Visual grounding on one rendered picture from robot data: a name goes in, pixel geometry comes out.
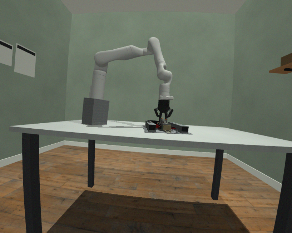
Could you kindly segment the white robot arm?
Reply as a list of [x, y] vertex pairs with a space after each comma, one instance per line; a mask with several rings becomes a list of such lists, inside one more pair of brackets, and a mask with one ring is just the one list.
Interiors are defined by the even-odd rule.
[[104, 99], [105, 81], [108, 68], [108, 62], [114, 60], [129, 60], [140, 56], [154, 55], [155, 65], [157, 67], [157, 77], [164, 81], [159, 86], [159, 100], [173, 100], [169, 95], [172, 73], [167, 71], [160, 42], [156, 37], [148, 40], [147, 48], [138, 48], [130, 45], [114, 50], [100, 51], [94, 55], [95, 67], [93, 71], [92, 85], [90, 85], [89, 98]]

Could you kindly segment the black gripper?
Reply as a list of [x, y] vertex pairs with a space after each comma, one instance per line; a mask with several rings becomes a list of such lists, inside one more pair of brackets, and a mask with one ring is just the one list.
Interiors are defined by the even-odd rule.
[[[158, 110], [160, 111], [159, 115], [157, 112]], [[167, 113], [168, 110], [170, 111], [169, 114]], [[173, 109], [169, 107], [169, 100], [158, 100], [158, 107], [155, 108], [154, 111], [156, 116], [159, 117], [159, 123], [162, 123], [162, 113], [165, 113], [165, 119], [167, 120], [167, 118], [171, 116]]]

